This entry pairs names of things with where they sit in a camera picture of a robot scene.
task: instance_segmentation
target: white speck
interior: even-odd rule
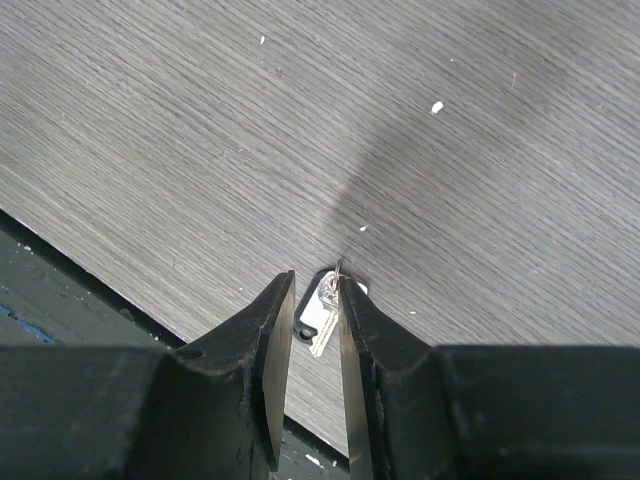
[[[444,108],[444,103],[442,102],[436,102],[433,104],[433,107],[431,107],[431,113],[433,115],[435,115],[436,113],[438,113],[440,110],[442,110]]]
[[[305,455],[305,457],[307,457],[307,460],[309,460],[311,463],[315,463],[320,468],[324,468],[322,465],[320,465],[320,460],[318,460],[316,457],[312,457],[308,453]]]

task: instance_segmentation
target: dark green surface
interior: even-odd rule
[[[44,344],[43,336],[64,344],[180,344],[24,227],[5,215],[0,225],[0,344]],[[343,457],[289,423],[283,432],[280,469],[272,478],[349,478]]]

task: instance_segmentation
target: gray tabletop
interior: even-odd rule
[[[637,344],[640,5],[605,3],[7,0],[0,204],[186,340],[346,250],[434,344]],[[336,341],[287,413],[345,451]]]

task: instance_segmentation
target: paint chip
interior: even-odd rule
[[[322,465],[320,465],[320,460],[318,460],[316,457],[312,457],[308,453],[305,455],[305,457],[307,457],[307,460],[309,460],[311,463],[315,463],[320,468],[324,468]]]
[[[438,113],[440,110],[442,110],[444,108],[444,103],[442,102],[436,102],[433,104],[433,107],[431,107],[431,113],[433,115],[435,115],[436,113]]]

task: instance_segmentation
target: blue mark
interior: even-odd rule
[[[36,337],[38,340],[44,342],[44,343],[49,343],[49,344],[53,344],[56,343],[53,338],[51,338],[49,335],[47,335],[46,333],[44,333],[42,330],[40,330],[37,327],[34,327],[33,325],[31,325],[30,323],[25,322],[24,320],[18,318],[15,314],[15,312],[13,310],[11,310],[9,307],[5,307],[4,305],[0,305],[0,315],[6,315],[7,317],[9,317],[11,320],[13,320],[14,322],[16,322],[19,326],[21,326],[22,328],[24,328],[27,332],[29,332],[31,335],[33,335],[34,337]]]

